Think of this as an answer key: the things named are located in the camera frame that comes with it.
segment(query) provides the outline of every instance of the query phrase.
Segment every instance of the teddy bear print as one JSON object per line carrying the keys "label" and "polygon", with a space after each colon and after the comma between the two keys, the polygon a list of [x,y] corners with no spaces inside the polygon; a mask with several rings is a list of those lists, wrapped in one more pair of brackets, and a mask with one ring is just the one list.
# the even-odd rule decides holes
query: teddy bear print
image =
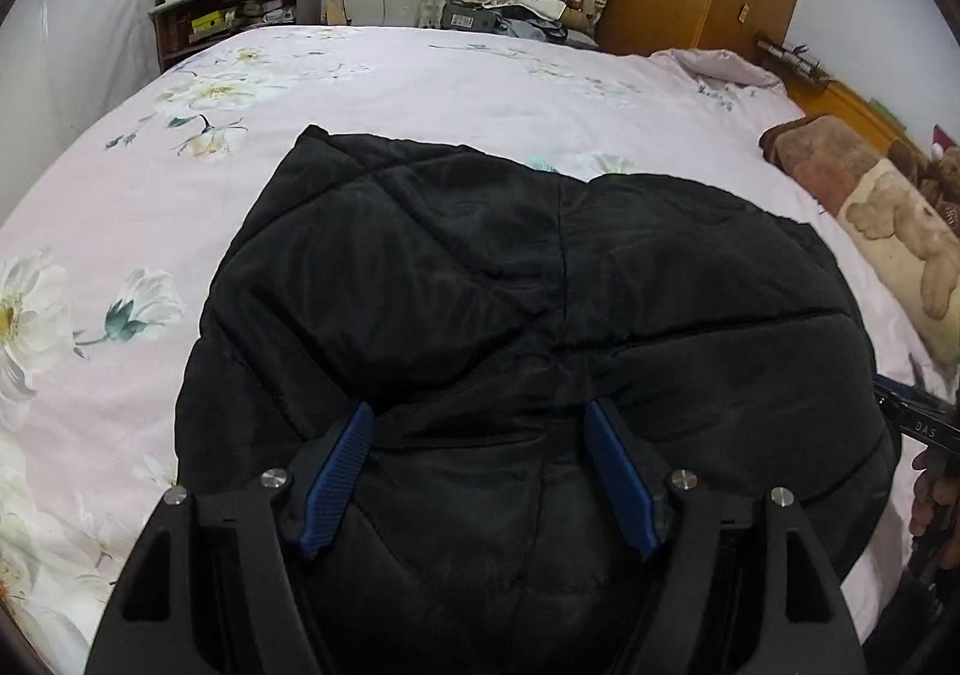
{"label": "teddy bear print", "polygon": [[898,172],[880,175],[867,200],[847,208],[847,220],[867,239],[889,239],[896,234],[904,247],[923,261],[923,312],[942,320],[960,277],[960,242],[904,177]]}

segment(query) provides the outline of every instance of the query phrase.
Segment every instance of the human hand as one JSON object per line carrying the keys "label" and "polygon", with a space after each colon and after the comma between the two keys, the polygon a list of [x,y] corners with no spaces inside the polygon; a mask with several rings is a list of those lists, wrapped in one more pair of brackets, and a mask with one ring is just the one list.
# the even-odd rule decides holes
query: human hand
{"label": "human hand", "polygon": [[[934,478],[926,470],[926,451],[913,460],[914,469],[923,469],[913,486],[913,510],[910,518],[910,534],[923,536],[933,522],[934,504],[952,505],[960,498],[960,477]],[[952,569],[960,565],[960,518],[952,538],[940,554],[940,567]]]}

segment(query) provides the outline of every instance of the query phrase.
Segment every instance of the metal screw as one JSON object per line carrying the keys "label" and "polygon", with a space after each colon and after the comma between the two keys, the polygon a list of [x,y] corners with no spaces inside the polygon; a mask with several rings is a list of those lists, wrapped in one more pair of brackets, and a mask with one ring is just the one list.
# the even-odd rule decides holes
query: metal screw
{"label": "metal screw", "polygon": [[789,507],[793,504],[793,491],[790,491],[790,488],[776,486],[773,491],[770,491],[770,500],[776,506]]}
{"label": "metal screw", "polygon": [[689,469],[677,469],[673,474],[670,475],[670,482],[673,483],[674,488],[679,488],[681,491],[691,491],[693,488],[697,487],[700,479],[693,472],[690,472]]}
{"label": "metal screw", "polygon": [[187,491],[184,486],[171,486],[163,492],[163,503],[176,507],[178,504],[184,504],[187,496],[190,496],[190,491]]}
{"label": "metal screw", "polygon": [[286,469],[267,469],[260,476],[260,484],[264,488],[282,488],[289,477]]}

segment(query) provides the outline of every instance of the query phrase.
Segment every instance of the bed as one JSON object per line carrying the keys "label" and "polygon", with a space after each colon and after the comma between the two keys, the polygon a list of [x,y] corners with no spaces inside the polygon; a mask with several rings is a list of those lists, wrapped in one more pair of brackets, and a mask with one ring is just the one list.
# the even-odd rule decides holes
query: bed
{"label": "bed", "polygon": [[[0,229],[8,614],[53,672],[83,671],[112,583],[176,478],[174,403],[210,279],[308,124],[464,143],[581,179],[669,173],[811,224],[856,295],[878,370],[912,382],[913,356],[948,397],[850,239],[763,160],[762,132],[802,114],[732,53],[614,58],[453,31],[258,29],[171,69],[80,136]],[[919,450],[906,440],[843,585],[861,640],[909,555]]]}

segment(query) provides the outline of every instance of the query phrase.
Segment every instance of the black puffer garment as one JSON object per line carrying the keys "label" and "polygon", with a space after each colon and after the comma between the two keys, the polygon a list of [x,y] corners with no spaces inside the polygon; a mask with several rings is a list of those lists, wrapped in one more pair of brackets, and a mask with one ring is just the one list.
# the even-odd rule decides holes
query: black puffer garment
{"label": "black puffer garment", "polygon": [[873,366],[808,226],[667,176],[310,127],[213,279],[176,450],[184,485],[239,488],[370,402],[337,539],[293,578],[339,671],[589,675],[651,576],[584,405],[714,486],[791,488],[842,576],[896,464]]}

